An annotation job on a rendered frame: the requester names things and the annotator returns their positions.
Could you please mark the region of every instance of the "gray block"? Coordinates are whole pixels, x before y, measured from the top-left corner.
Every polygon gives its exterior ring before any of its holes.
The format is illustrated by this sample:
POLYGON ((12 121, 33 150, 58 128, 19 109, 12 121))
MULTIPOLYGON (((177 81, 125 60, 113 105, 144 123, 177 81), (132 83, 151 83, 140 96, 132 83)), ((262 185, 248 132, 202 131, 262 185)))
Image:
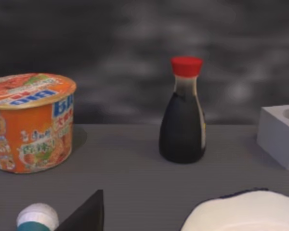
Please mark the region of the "gray block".
POLYGON ((289 105, 261 109, 257 143, 289 170, 289 105))

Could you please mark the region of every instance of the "noodle cup label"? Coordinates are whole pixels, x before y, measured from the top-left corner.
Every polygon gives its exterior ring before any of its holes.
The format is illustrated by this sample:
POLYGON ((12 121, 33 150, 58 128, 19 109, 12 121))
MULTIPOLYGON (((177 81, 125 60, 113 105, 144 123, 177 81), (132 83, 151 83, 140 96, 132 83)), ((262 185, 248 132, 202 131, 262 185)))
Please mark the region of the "noodle cup label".
POLYGON ((0 169, 32 173, 67 159, 75 90, 73 80, 53 74, 0 78, 0 169))

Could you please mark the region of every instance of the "soy sauce bottle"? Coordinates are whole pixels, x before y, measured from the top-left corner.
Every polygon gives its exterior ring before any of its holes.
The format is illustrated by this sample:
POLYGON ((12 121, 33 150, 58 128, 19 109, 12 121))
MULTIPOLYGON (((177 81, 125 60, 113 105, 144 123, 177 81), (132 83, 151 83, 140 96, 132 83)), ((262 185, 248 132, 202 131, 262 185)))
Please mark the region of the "soy sauce bottle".
POLYGON ((160 127, 159 152, 175 163, 196 162, 206 149, 206 124, 197 96, 202 64, 197 57, 171 59, 175 88, 160 127))

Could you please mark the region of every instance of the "red bottle cap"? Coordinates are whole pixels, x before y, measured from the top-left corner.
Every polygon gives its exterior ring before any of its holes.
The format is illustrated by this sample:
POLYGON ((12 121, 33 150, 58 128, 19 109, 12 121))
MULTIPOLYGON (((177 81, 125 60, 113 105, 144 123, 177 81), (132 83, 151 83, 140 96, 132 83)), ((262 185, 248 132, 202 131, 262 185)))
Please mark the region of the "red bottle cap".
POLYGON ((172 71, 181 77, 199 75, 203 60, 192 56, 176 56, 171 59, 172 71))

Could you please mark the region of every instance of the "gray table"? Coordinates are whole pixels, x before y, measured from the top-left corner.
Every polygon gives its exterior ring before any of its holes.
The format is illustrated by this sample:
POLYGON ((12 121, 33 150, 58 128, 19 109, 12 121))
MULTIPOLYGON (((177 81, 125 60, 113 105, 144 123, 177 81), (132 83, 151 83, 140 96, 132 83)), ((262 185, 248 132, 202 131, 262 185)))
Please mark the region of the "gray table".
POLYGON ((0 231, 31 203, 67 218, 104 189, 105 231, 178 231, 206 199, 268 187, 289 195, 289 171, 255 143, 256 127, 208 126, 198 163, 178 165, 158 154, 158 126, 76 125, 75 150, 62 165, 32 174, 0 171, 0 231))

